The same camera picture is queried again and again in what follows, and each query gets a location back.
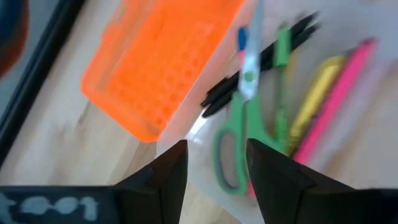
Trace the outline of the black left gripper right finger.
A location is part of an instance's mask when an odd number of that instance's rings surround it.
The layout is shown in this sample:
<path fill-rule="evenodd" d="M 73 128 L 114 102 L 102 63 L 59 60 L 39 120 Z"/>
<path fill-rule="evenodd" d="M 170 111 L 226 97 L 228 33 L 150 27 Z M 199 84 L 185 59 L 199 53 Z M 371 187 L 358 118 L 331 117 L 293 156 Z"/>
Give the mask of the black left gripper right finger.
<path fill-rule="evenodd" d="M 354 189 L 257 139 L 247 140 L 246 155 L 265 223 L 397 223 L 397 189 Z"/>

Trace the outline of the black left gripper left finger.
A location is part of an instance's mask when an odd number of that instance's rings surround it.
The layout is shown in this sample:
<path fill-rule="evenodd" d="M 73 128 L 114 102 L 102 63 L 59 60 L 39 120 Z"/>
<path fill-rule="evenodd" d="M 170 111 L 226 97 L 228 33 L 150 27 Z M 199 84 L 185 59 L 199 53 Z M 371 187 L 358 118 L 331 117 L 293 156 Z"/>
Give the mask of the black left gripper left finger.
<path fill-rule="evenodd" d="M 188 144 L 180 140 L 115 185 L 119 223 L 179 224 L 188 172 Z"/>

